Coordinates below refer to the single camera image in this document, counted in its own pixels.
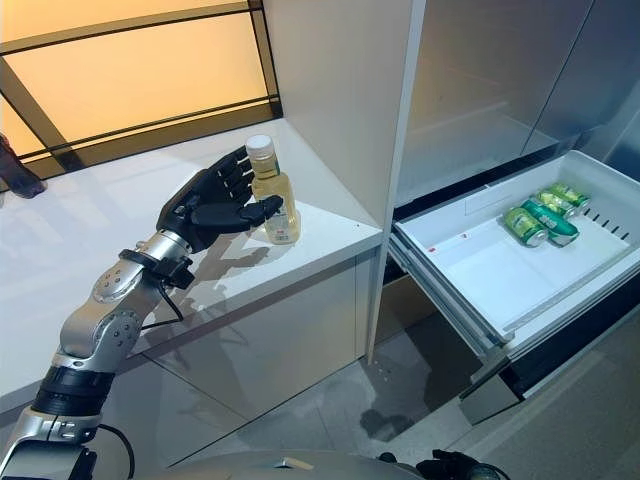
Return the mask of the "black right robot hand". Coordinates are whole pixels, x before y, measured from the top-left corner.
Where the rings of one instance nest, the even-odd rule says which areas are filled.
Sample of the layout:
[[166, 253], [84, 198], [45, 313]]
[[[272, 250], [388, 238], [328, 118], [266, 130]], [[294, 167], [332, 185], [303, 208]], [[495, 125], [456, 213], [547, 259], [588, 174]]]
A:
[[418, 472], [426, 479], [469, 479], [470, 472], [480, 464], [478, 460], [461, 452], [441, 449], [432, 451], [432, 459], [416, 464]]

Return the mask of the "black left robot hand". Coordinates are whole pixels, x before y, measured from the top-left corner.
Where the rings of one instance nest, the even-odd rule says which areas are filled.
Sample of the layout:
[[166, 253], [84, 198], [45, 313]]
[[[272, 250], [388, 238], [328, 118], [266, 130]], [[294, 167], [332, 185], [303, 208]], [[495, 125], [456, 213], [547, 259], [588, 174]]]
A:
[[173, 232], [194, 253], [208, 249], [222, 234], [262, 225], [283, 205], [271, 195], [251, 202], [254, 173], [245, 147], [198, 171], [162, 207], [156, 228]]

